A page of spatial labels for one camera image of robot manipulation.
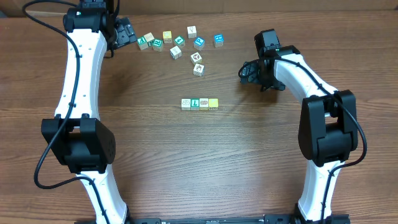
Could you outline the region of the yellow sided picture block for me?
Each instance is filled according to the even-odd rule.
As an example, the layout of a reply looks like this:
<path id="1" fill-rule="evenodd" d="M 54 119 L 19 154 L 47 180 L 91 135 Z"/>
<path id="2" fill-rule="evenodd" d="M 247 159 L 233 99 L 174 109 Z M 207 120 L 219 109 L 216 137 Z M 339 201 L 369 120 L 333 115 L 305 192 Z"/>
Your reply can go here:
<path id="1" fill-rule="evenodd" d="M 199 99 L 199 107 L 200 110 L 209 110 L 209 99 L 208 98 L 200 98 Z"/>

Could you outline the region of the green L wooden block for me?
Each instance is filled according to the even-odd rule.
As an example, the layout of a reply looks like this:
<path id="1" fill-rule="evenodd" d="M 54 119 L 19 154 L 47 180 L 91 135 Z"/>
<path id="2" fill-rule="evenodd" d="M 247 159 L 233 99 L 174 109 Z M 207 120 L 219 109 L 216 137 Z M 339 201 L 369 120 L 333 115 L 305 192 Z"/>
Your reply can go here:
<path id="1" fill-rule="evenodd" d="M 190 103 L 191 110 L 199 110 L 200 109 L 200 100 L 198 98 L 192 98 Z"/>

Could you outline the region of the white patterned wooden block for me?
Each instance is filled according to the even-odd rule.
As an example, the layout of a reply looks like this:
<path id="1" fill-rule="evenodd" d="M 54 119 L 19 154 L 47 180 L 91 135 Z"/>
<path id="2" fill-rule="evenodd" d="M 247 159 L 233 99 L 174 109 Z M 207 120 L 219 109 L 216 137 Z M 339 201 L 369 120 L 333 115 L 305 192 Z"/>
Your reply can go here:
<path id="1" fill-rule="evenodd" d="M 189 98 L 181 99 L 181 109 L 182 110 L 191 110 L 191 99 L 189 99 Z"/>

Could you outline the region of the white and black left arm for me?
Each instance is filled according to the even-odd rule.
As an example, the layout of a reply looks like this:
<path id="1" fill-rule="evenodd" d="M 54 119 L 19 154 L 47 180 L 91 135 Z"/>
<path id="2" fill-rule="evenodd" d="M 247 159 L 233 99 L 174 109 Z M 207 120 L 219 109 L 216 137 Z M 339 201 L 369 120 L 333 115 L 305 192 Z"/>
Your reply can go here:
<path id="1" fill-rule="evenodd" d="M 84 185 L 96 218 L 93 223 L 131 223 L 113 174 L 114 134 L 100 121 L 98 91 L 107 51 L 137 40 L 117 1 L 80 1 L 63 17 L 68 42 L 63 91 L 52 119 L 41 132 L 58 162 Z"/>

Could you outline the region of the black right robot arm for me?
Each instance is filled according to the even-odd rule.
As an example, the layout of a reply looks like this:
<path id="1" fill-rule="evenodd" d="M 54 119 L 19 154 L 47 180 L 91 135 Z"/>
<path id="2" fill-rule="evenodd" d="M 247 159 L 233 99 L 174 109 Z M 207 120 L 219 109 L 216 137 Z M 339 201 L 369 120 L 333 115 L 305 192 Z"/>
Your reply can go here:
<path id="1" fill-rule="evenodd" d="M 301 104 L 299 148 L 307 160 L 303 192 L 288 223 L 349 223 L 335 215 L 331 200 L 340 170 L 358 146 L 363 131 L 356 119 L 356 98 L 323 81 L 293 45 L 282 46 L 273 29 L 254 37 L 258 58 L 239 69 L 241 83 L 261 91 L 289 89 Z"/>

